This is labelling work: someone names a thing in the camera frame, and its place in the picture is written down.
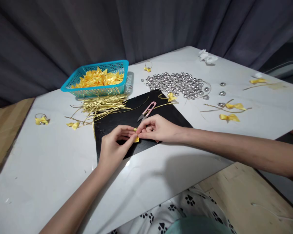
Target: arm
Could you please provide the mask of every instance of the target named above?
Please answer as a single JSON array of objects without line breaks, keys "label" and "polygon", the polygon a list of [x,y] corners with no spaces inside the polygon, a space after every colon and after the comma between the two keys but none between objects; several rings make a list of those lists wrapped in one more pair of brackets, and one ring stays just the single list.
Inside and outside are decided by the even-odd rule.
[{"label": "arm", "polygon": [[[91,203],[115,172],[136,137],[137,134],[133,131],[133,127],[119,125],[102,138],[98,166],[50,219],[41,230],[41,234],[75,233],[77,231]],[[116,142],[118,140],[127,141],[120,146]]]},{"label": "arm", "polygon": [[145,119],[139,138],[185,143],[293,180],[293,145],[258,137],[177,126],[159,115]]}]

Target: small scissors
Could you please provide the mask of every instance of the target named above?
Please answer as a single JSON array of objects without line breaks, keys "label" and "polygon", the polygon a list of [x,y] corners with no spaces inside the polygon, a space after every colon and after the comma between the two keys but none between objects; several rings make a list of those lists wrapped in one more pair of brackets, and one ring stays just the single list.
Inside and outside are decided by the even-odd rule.
[{"label": "small scissors", "polygon": [[146,108],[146,110],[142,113],[142,115],[140,115],[140,117],[139,117],[139,119],[137,120],[137,122],[138,122],[140,119],[142,119],[142,121],[145,120],[145,119],[149,116],[149,114],[151,113],[151,111],[153,110],[153,108],[154,108],[155,106],[156,106],[156,102],[151,102],[151,104]]}]

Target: white wire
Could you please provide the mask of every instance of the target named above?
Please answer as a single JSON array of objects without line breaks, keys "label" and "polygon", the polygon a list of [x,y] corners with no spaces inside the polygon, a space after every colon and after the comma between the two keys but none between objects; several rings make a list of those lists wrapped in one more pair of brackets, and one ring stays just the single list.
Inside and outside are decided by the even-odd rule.
[{"label": "white wire", "polygon": [[[262,206],[262,205],[259,205],[259,204],[256,204],[256,203],[251,203],[251,205],[253,205],[253,206],[260,206],[260,207],[262,207],[262,208],[268,210],[266,207],[264,207],[264,206]],[[279,215],[276,215],[274,212],[272,212],[272,211],[270,211],[270,210],[268,210],[268,211],[269,211],[270,213],[272,213],[274,216],[277,216],[277,217],[280,218],[280,219],[286,219],[286,220],[293,221],[293,219],[291,219],[291,218],[287,218],[287,217],[279,216]]]}]

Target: white marble table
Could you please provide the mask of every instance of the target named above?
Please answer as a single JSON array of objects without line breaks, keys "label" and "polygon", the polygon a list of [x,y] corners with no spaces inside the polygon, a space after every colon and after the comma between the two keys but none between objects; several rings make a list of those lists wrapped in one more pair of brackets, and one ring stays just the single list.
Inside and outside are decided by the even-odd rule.
[{"label": "white marble table", "polygon": [[[129,66],[134,74],[130,98],[149,91],[141,78],[158,73],[187,72],[211,83],[209,100],[185,100],[176,108],[195,128],[276,139],[293,129],[293,85],[272,90],[250,87],[256,71],[219,58],[215,66],[198,60],[200,50],[185,47],[153,59],[152,72],[144,62]],[[269,82],[280,80],[264,75]],[[227,95],[221,97],[220,91]],[[219,119],[224,111],[204,112],[234,98],[245,107],[240,123]],[[92,128],[74,131],[65,123],[78,101],[56,90],[35,100],[14,148],[0,175],[0,233],[38,233],[55,212],[97,166]],[[35,125],[34,115],[45,113],[48,126]],[[107,233],[141,213],[209,177],[232,162],[184,145],[158,144],[123,160],[120,168],[91,207],[81,228],[83,233]]]}]

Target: white tissue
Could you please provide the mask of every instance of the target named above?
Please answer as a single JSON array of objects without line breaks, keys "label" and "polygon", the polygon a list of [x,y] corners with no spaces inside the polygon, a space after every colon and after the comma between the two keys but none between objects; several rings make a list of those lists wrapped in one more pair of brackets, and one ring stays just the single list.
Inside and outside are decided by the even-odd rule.
[{"label": "white tissue", "polygon": [[259,78],[262,78],[263,75],[262,75],[260,72],[258,72],[258,73],[256,73],[256,74],[254,75],[254,77],[257,78],[257,79],[259,79]]},{"label": "white tissue", "polygon": [[206,64],[212,64],[218,59],[218,57],[215,55],[209,55],[209,53],[207,53],[206,50],[201,50],[199,52],[199,57],[200,57],[200,61],[205,60]]}]

